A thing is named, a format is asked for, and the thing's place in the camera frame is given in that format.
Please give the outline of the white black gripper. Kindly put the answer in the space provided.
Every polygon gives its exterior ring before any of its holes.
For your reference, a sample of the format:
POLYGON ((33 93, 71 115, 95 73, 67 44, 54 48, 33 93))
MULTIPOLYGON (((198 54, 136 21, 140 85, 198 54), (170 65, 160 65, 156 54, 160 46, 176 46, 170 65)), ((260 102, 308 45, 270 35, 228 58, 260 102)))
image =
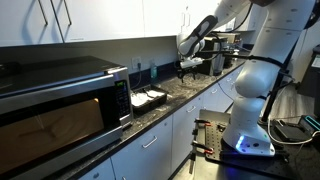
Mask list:
POLYGON ((190 73, 192 74, 192 77, 194 80, 196 80, 196 75, 197 75, 197 65, 200 65, 203 63, 203 59, 199 57, 195 58, 187 58, 187 59, 182 59, 180 61, 180 66, 182 69, 177 71, 177 77, 181 80, 182 83, 184 83, 184 76, 186 75, 186 72, 184 69, 190 68, 190 73))

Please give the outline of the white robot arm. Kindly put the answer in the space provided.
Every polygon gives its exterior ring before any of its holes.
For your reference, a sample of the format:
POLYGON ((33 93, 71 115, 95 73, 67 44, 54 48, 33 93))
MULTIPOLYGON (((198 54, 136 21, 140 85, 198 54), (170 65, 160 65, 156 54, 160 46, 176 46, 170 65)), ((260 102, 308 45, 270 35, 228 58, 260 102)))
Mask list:
POLYGON ((318 21, 319 0, 221 0, 214 13, 205 17, 191 34, 177 37, 177 48, 182 57, 191 57, 211 30, 229 22, 250 3, 266 8, 267 17, 236 79, 237 97, 223 140, 240 154, 272 157, 275 148, 257 121, 301 32, 318 21))

